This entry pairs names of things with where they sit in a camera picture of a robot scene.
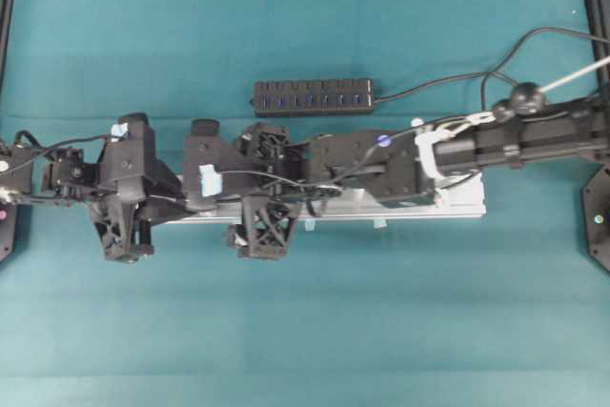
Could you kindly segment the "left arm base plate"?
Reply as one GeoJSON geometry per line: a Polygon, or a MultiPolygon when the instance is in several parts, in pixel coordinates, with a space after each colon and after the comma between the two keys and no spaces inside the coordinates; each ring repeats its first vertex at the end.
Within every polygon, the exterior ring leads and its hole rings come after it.
{"type": "Polygon", "coordinates": [[[19,206],[1,204],[0,210],[0,262],[4,262],[13,251],[19,206]]]}

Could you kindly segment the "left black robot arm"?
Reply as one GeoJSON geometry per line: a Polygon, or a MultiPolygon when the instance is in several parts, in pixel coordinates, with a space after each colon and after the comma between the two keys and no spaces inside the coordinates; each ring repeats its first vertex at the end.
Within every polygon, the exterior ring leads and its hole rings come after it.
{"type": "Polygon", "coordinates": [[[28,131],[1,147],[1,202],[17,207],[88,207],[106,259],[134,263],[154,253],[152,229],[192,215],[181,182],[156,155],[155,133],[142,120],[120,121],[89,162],[82,139],[43,147],[28,131]]]}

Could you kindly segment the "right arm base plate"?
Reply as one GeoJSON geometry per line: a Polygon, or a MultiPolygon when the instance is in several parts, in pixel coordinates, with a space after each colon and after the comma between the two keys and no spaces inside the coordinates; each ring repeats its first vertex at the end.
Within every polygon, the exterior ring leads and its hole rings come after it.
{"type": "Polygon", "coordinates": [[[607,274],[609,263],[609,165],[603,164],[580,190],[586,252],[607,274]]]}

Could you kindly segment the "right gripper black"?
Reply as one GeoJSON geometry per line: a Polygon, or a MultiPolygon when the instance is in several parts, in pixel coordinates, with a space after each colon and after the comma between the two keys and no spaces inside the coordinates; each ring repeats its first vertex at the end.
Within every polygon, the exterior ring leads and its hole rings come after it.
{"type": "Polygon", "coordinates": [[[218,135],[189,135],[184,141],[182,193],[188,211],[215,209],[237,198],[240,221],[227,241],[237,255],[280,259],[290,247],[303,204],[302,190],[286,176],[289,131],[255,123],[233,144],[218,135]]]}

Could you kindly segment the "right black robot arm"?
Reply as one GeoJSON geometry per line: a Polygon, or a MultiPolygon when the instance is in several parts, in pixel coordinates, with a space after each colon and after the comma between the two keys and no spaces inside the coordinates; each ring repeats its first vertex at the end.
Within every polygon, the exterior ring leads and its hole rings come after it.
{"type": "Polygon", "coordinates": [[[245,258],[278,259],[302,212],[350,189],[386,208],[418,207],[487,167],[574,156],[608,161],[607,93],[546,107],[504,99],[488,112],[400,131],[326,133],[300,143],[263,123],[226,141],[216,121],[198,119],[184,143],[182,190],[194,213],[237,203],[229,244],[245,258]]]}

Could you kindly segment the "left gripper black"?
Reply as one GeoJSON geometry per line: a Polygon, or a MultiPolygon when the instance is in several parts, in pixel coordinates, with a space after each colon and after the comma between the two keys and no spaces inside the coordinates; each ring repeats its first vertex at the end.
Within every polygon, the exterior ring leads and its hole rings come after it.
{"type": "Polygon", "coordinates": [[[160,159],[145,181],[131,176],[111,178],[108,184],[112,193],[95,200],[90,215],[109,261],[131,264],[152,255],[152,226],[194,215],[186,206],[180,179],[160,159]]]}

